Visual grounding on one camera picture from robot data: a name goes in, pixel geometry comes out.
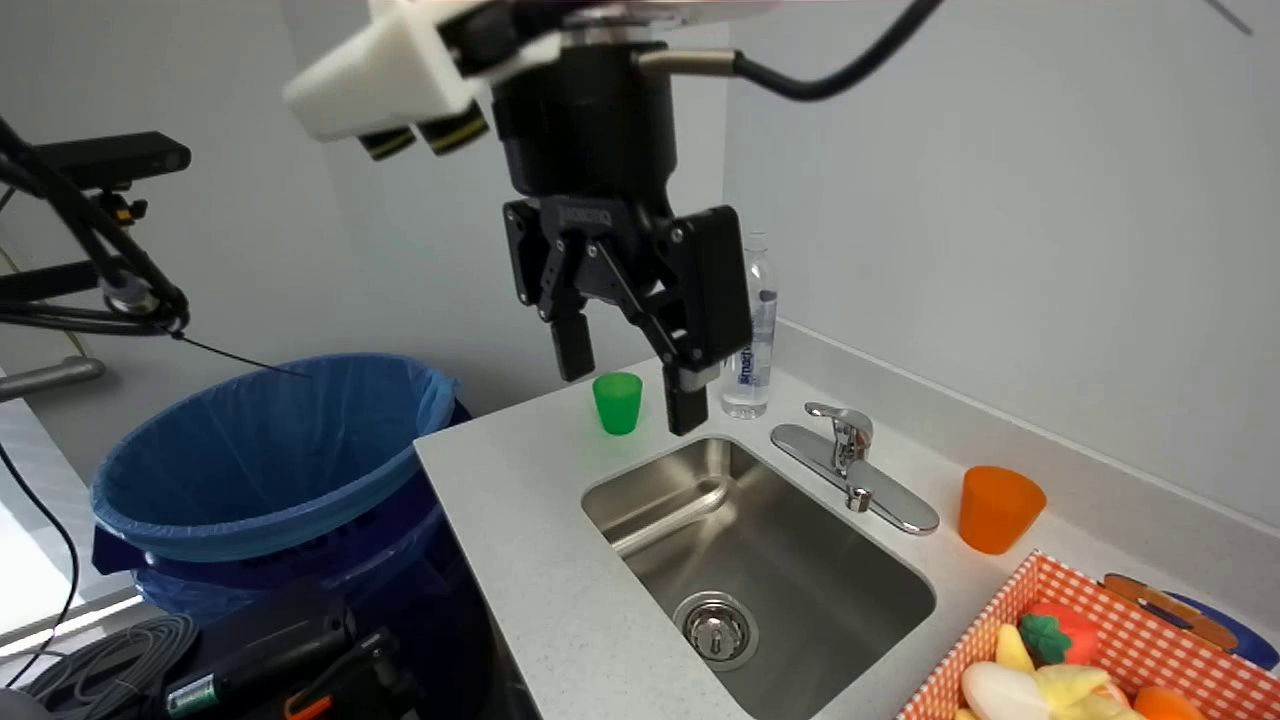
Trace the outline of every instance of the cable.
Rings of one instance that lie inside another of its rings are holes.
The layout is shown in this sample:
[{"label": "cable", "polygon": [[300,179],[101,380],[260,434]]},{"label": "cable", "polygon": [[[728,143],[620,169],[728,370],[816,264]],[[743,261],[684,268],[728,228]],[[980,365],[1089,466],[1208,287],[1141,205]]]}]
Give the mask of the cable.
[{"label": "cable", "polygon": [[229,353],[229,349],[217,349],[217,344],[192,339],[192,335],[184,335],[184,332],[172,332],[172,339],[179,339],[179,344],[189,344],[189,349],[200,349],[200,353],[207,353],[207,357],[222,357],[222,362],[243,365],[243,370],[283,372],[281,365],[265,365],[265,362],[254,362],[254,357],[242,357],[242,353]]},{"label": "cable", "polygon": [[160,617],[77,648],[40,673],[26,695],[58,717],[105,720],[134,717],[165,675],[192,654],[200,630],[189,617]]},{"label": "cable", "polygon": [[942,10],[946,0],[913,0],[893,28],[853,64],[845,64],[841,74],[826,75],[826,79],[793,79],[775,67],[763,67],[757,61],[747,61],[743,51],[734,56],[734,74],[799,104],[816,104],[816,101],[833,101],[841,92],[850,92],[853,84],[878,75],[923,25],[927,15]]},{"label": "cable", "polygon": [[38,504],[38,514],[58,527],[58,538],[67,544],[67,562],[72,562],[72,583],[67,583],[67,601],[63,610],[58,613],[43,644],[26,660],[26,670],[18,670],[6,683],[6,691],[18,688],[18,681],[26,681],[33,673],[33,666],[50,654],[50,644],[58,639],[58,630],[67,620],[77,598],[79,598],[79,554],[77,554],[77,539],[72,534],[53,518],[53,508],[33,493],[33,485],[26,481],[26,473],[12,466],[8,450],[0,444],[0,466],[8,470],[12,485]]}]

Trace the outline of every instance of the sink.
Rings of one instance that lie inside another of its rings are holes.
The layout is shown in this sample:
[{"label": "sink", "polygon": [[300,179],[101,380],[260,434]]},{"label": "sink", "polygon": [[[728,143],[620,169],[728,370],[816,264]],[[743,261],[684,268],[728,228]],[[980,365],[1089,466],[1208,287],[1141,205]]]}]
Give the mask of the sink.
[{"label": "sink", "polygon": [[806,720],[932,610],[932,589],[728,442],[584,497],[687,648],[757,720]]}]

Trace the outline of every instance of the dish rack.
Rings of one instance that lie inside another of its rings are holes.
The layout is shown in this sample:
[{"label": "dish rack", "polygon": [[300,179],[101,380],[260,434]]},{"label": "dish rack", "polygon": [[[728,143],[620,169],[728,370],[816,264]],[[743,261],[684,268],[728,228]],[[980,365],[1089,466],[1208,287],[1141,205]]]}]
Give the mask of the dish rack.
[{"label": "dish rack", "polygon": [[1208,720],[1280,720],[1280,681],[1253,670],[1242,658],[1221,658],[1208,644],[1160,625],[1155,617],[1119,606],[1100,592],[1076,567],[1051,556],[1029,556],[1022,571],[996,592],[996,601],[975,617],[950,660],[923,681],[906,720],[958,720],[964,707],[962,683],[964,670],[996,658],[1000,625],[1033,601],[1057,601],[1100,625],[1100,670],[1136,695],[1141,688],[1182,688],[1202,706]]}]

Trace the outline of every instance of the white countertop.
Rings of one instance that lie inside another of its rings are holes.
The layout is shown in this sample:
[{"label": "white countertop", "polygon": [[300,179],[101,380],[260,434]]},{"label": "white countertop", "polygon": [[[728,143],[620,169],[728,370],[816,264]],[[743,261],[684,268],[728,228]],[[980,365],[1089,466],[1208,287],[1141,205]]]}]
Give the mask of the white countertop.
[{"label": "white countertop", "polygon": [[878,426],[867,459],[923,497],[946,518],[946,527],[932,538],[906,538],[872,514],[845,514],[845,497],[829,481],[811,475],[770,442],[775,426],[826,429],[806,415],[806,402],[829,402],[829,394],[816,394],[789,372],[775,372],[772,380],[770,415],[728,419],[714,409],[714,419],[693,437],[672,437],[663,429],[661,370],[642,365],[642,376],[645,415],[638,437],[626,442],[600,434],[594,388],[572,386],[415,444],[445,518],[547,720],[747,717],[582,514],[589,489],[705,437],[728,437],[757,453],[799,493],[915,567],[938,592],[938,613],[878,670],[850,683],[821,713],[826,720],[896,717],[1033,550],[1051,554],[1089,578],[1131,571],[1154,583],[1168,581],[1160,567],[1051,518],[1051,508],[1000,562],[974,554],[958,538],[964,470],[885,426]]},{"label": "white countertop", "polygon": [[[93,538],[90,489],[26,402],[0,403],[0,444],[33,493],[63,522],[79,550]],[[67,598],[67,554],[53,523],[0,470],[0,567],[22,581],[6,592],[0,636],[53,617]]]}]

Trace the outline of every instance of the orange cup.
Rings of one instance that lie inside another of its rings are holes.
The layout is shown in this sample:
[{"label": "orange cup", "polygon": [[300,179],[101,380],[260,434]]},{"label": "orange cup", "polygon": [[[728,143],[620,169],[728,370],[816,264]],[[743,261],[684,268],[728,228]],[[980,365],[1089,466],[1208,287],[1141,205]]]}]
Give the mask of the orange cup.
[{"label": "orange cup", "polygon": [[1009,554],[1046,514],[1046,489],[1009,470],[969,470],[962,493],[962,538],[975,554]]}]

